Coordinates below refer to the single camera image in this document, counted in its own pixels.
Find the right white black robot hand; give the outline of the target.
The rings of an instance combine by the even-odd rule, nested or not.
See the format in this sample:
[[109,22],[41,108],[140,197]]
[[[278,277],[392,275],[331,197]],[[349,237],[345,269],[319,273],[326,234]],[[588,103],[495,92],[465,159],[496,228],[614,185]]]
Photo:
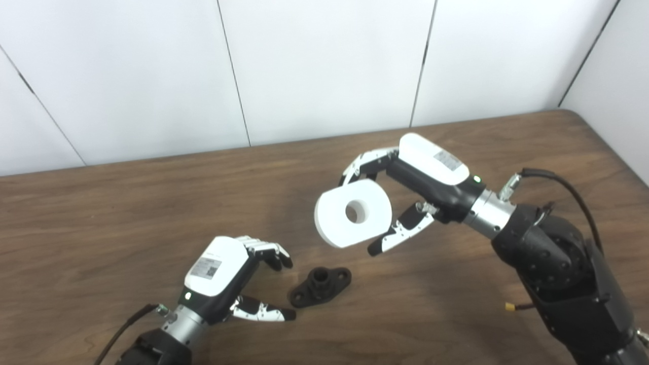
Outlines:
[[402,136],[396,147],[356,157],[343,171],[339,185],[353,183],[362,176],[376,180],[382,171],[419,194],[422,201],[413,203],[367,247],[372,257],[412,238],[433,222],[463,222],[486,190],[486,185],[461,160],[416,133]]

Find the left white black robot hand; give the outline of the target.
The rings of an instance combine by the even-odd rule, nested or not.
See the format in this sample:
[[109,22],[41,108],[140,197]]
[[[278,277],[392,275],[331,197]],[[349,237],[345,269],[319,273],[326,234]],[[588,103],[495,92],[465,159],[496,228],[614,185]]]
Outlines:
[[294,263],[279,243],[250,236],[217,236],[185,276],[178,304],[191,310],[208,326],[230,316],[250,321],[294,321],[297,313],[242,294],[261,263],[280,272]]

